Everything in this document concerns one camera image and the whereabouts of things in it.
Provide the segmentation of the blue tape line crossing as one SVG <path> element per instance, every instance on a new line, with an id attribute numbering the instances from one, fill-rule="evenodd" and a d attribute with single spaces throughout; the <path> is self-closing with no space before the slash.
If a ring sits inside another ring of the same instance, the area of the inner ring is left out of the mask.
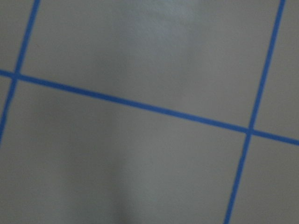
<path id="1" fill-rule="evenodd" d="M 238 126 L 238 125 L 234 125 L 234 124 L 230 124 L 230 123 L 226 123 L 226 122 L 222 122 L 222 121 L 218 121 L 218 120 L 208 119 L 208 118 L 200 117 L 197 115 L 174 111 L 171 109 L 154 106 L 154 105 L 149 105 L 149 104 L 145 104 L 145 103 L 141 103 L 141 102 L 137 102 L 137 101 L 132 101 L 132 100 L 128 100 L 128 99 L 124 99 L 124 98 L 120 98 L 120 97 L 114 97 L 111 95 L 94 92 L 94 91 L 89 91 L 89 90 L 81 89 L 78 87 L 73 87 L 73 86 L 69 86 L 66 84 L 60 84 L 60 83 L 56 83 L 56 82 L 52 82 L 52 81 L 48 81 L 48 80 L 44 80 L 44 79 L 30 77 L 27 75 L 16 75 L 13 72 L 6 71 L 6 70 L 1 70 L 0 75 L 4 76 L 4 77 L 9 77 L 9 78 L 17 77 L 18 80 L 23 81 L 23 82 L 41 85 L 41 86 L 53 88 L 55 90 L 61 90 L 61 91 L 70 92 L 70 93 L 87 96 L 87 97 L 91 97 L 91 98 L 101 99 L 101 100 L 117 103 L 120 105 L 134 107 L 134 108 L 138 108 L 138 109 L 142 109 L 142 110 L 147 110 L 150 112 L 164 114 L 164 115 L 168 115 L 168 116 L 172 116 L 172 117 L 176 117 L 176 118 L 180 118 L 180 119 L 186 119 L 186 120 L 190 120 L 190 121 L 194 121 L 194 122 L 198 122 L 198 123 L 202 123 L 202 124 L 206 124 L 206 125 L 210 125 L 210 126 L 215 126 L 215 127 L 224 128 L 227 130 L 240 132 L 240 133 L 248 133 L 249 132 L 248 127 L 243 127 L 243 126 Z"/>

